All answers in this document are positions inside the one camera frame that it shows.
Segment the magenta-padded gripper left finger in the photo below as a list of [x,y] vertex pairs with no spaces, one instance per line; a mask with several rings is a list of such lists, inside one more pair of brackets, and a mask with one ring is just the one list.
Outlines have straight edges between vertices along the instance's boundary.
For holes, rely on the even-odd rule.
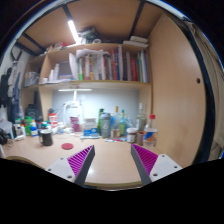
[[94,157],[95,147],[91,145],[68,158],[57,159],[46,171],[83,187]]

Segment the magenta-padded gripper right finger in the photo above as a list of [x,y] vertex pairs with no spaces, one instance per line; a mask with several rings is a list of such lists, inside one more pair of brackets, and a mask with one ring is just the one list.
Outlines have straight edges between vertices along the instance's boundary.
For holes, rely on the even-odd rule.
[[131,145],[131,155],[143,186],[182,169],[166,154],[157,155],[136,144]]

